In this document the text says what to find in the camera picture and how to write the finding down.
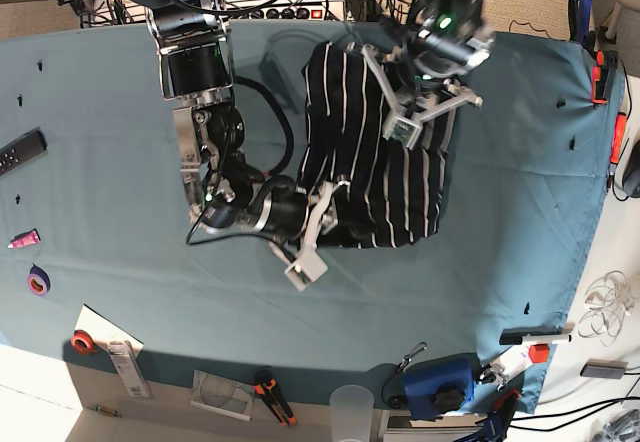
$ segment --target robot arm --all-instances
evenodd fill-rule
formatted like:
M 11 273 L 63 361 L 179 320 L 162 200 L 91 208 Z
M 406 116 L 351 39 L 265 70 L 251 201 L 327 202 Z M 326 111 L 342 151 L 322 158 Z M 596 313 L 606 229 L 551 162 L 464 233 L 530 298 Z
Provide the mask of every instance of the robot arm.
M 304 290 L 327 270 L 315 253 L 316 240 L 323 229 L 339 222 L 327 210 L 335 192 L 349 181 L 326 181 L 318 193 L 307 194 L 293 179 L 273 173 L 266 179 L 246 163 L 240 148 L 245 124 L 234 105 L 237 79 L 223 19 L 239 11 L 226 10 L 224 0 L 133 1 L 148 8 L 163 96 L 179 102 L 173 122 L 193 223 L 187 243 L 199 245 L 238 233 L 272 240 L 274 253 L 287 264 L 285 274 Z M 391 54 L 371 46 L 357 49 L 391 108 L 384 137 L 413 148 L 427 120 L 462 103 L 479 105 L 481 99 L 460 87 L 455 77 L 488 57 L 493 38 L 480 18 L 481 9 L 482 0 L 413 0 L 406 24 L 391 29 L 398 43 Z M 446 92 L 447 100 L 434 105 L 435 92 Z M 208 167 L 205 176 L 203 166 Z M 254 194 L 256 183 L 262 186 Z M 192 242 L 201 226 L 216 237 Z M 301 243 L 297 255 L 284 241 Z

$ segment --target black cloth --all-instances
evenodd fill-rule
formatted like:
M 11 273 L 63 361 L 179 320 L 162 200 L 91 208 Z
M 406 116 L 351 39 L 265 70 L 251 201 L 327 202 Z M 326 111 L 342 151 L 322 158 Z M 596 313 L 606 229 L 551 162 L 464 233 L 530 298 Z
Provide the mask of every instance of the black cloth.
M 351 180 L 335 197 L 338 227 L 318 244 L 400 247 L 435 234 L 455 111 L 425 124 L 410 151 L 381 137 L 389 107 L 360 55 L 322 43 L 302 72 L 307 150 L 298 185 L 312 193 L 325 180 Z

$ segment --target clear plastic cup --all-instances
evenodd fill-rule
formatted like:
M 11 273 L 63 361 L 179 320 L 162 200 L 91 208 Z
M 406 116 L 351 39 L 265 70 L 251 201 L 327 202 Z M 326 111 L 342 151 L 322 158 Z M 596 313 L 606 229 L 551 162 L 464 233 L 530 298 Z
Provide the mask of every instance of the clear plastic cup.
M 329 398 L 332 442 L 369 442 L 373 394 L 359 385 L 345 385 Z

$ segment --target screw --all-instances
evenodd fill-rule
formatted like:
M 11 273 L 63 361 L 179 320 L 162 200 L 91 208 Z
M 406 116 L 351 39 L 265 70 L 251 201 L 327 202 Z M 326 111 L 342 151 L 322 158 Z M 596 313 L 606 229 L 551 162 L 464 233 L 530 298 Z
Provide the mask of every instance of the screw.
M 209 112 L 196 112 L 193 115 L 194 120 L 199 124 L 204 124 L 209 120 Z

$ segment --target green light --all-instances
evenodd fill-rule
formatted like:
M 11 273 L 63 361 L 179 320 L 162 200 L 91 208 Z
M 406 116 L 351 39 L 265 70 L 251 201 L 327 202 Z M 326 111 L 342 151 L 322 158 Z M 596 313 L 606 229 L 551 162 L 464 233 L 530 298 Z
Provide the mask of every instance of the green light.
M 449 27 L 451 22 L 453 22 L 453 19 L 451 17 L 443 17 L 440 20 L 440 28 L 441 29 L 446 29 L 447 27 Z

